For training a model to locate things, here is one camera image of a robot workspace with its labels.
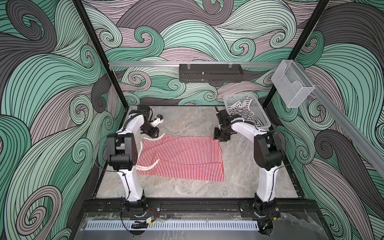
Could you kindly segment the red white striped tank top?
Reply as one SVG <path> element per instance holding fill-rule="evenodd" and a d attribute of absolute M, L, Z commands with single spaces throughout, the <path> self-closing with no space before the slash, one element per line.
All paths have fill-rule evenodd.
<path fill-rule="evenodd" d="M 213 136 L 143 138 L 136 171 L 144 176 L 224 182 L 222 148 Z"/>

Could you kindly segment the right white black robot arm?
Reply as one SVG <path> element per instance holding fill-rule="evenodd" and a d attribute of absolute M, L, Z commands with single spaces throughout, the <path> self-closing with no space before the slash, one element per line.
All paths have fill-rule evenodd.
<path fill-rule="evenodd" d="M 254 208 L 261 211 L 271 209 L 276 204 L 276 175 L 281 167 L 284 154 L 279 137 L 274 131 L 262 127 L 262 123 L 246 120 L 239 114 L 230 115 L 226 110 L 216 110 L 219 126 L 214 130 L 214 138 L 227 142 L 234 134 L 241 134 L 254 145 L 254 160 L 259 166 L 258 190 Z"/>

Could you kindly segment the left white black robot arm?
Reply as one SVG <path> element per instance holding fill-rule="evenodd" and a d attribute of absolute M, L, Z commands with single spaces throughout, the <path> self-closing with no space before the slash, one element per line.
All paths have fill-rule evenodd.
<path fill-rule="evenodd" d="M 150 137 L 158 137 L 158 124 L 163 122 L 159 115 L 152 120 L 153 111 L 149 106 L 139 105 L 132 110 L 124 120 L 122 127 L 114 134 L 107 136 L 107 163 L 120 176 L 126 195 L 123 198 L 124 206 L 128 209 L 147 209 L 147 201 L 141 187 L 137 170 L 152 170 L 158 163 L 155 160 L 149 166 L 138 166 L 139 152 L 136 146 L 135 134 L 141 131 Z"/>

